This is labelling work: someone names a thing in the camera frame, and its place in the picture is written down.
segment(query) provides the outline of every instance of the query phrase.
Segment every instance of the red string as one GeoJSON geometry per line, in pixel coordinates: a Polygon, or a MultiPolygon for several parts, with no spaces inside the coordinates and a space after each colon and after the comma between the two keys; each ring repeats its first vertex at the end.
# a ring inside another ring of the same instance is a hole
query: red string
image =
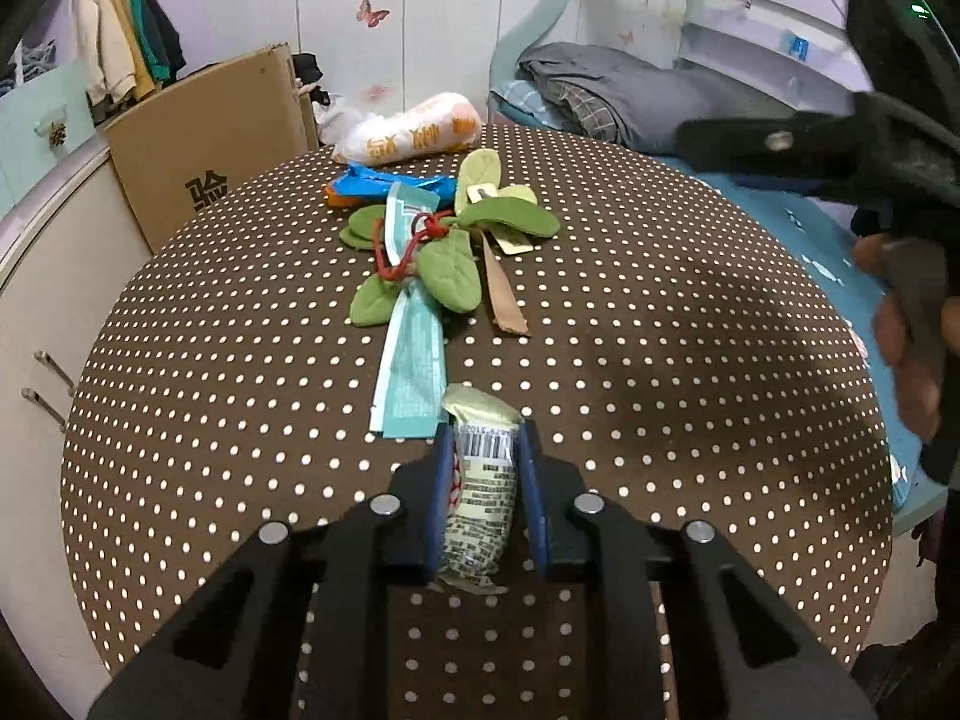
{"type": "Polygon", "coordinates": [[[438,214],[429,214],[426,212],[417,214],[414,217],[413,223],[410,225],[410,232],[413,237],[411,237],[410,242],[408,242],[403,256],[395,268],[387,265],[386,253],[383,250],[384,220],[378,218],[378,220],[373,223],[373,259],[376,260],[377,275],[384,281],[400,281],[400,279],[405,278],[410,268],[410,263],[414,258],[416,247],[424,241],[435,241],[445,237],[450,231],[450,228],[440,224],[440,220],[443,217],[448,217],[452,213],[453,211],[440,211],[438,214]],[[418,225],[421,220],[424,222],[424,229],[418,231],[416,225],[418,225]]]}

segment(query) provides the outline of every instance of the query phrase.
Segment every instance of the gray comforter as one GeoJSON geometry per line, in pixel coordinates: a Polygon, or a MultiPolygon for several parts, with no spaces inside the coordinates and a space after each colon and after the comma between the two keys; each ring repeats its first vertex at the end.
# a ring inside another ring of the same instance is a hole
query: gray comforter
{"type": "Polygon", "coordinates": [[[792,113],[726,76],[698,67],[661,70],[603,46],[534,46],[520,57],[520,66],[541,90],[546,81],[565,81],[601,98],[616,119],[618,143],[644,153],[672,153],[677,127],[690,119],[792,113]]]}

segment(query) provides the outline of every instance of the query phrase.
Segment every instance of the finger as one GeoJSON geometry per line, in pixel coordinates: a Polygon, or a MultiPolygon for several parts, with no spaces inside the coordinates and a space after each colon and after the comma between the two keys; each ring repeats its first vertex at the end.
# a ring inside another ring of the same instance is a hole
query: finger
{"type": "Polygon", "coordinates": [[[925,442],[940,427],[940,388],[925,365],[907,356],[894,370],[896,405],[906,428],[925,442]]]}
{"type": "Polygon", "coordinates": [[[874,315],[874,338],[880,357],[887,365],[896,365],[906,350],[906,324],[893,295],[886,295],[874,315]]]}
{"type": "Polygon", "coordinates": [[[853,261],[861,271],[872,276],[880,276],[883,272],[883,247],[890,241],[890,236],[880,233],[868,238],[861,238],[853,246],[853,261]]]}
{"type": "Polygon", "coordinates": [[[949,298],[940,312],[940,325],[947,346],[960,354],[960,298],[949,298]]]}

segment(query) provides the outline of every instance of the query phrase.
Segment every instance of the green garment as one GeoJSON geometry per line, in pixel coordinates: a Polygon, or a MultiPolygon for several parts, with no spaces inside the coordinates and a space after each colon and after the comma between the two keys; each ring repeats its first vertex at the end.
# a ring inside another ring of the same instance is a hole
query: green garment
{"type": "MultiPolygon", "coordinates": [[[[143,0],[130,0],[130,9],[133,12],[133,26],[136,29],[136,42],[140,45],[143,52],[143,58],[147,62],[150,75],[154,81],[170,80],[170,65],[164,64],[165,57],[158,56],[157,50],[151,45],[148,38],[150,25],[148,20],[154,18],[154,15],[147,10],[147,5],[143,0]]],[[[155,36],[158,35],[157,26],[152,25],[155,36]]]]}

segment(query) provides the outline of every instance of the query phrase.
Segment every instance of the brown tablecloth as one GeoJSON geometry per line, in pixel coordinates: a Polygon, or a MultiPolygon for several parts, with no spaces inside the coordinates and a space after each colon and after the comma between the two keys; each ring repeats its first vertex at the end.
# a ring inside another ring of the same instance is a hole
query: brown tablecloth
{"type": "MultiPolygon", "coordinates": [[[[709,519],[849,664],[891,512],[880,409],[843,320],[775,240],[680,172],[546,130],[490,127],[483,146],[565,227],[505,262],[531,338],[483,310],[452,320],[449,381],[534,416],[551,454],[637,517],[709,519]]],[[[113,670],[263,520],[327,522],[424,453],[367,431],[385,328],[347,321],[373,265],[323,203],[341,170],[313,153],[203,212],[91,352],[64,540],[113,670]]],[[[524,546],[515,533],[496,599],[394,594],[392,717],[583,717],[582,596],[541,584],[524,546]]],[[[306,655],[302,668],[309,680],[306,655]]]]}

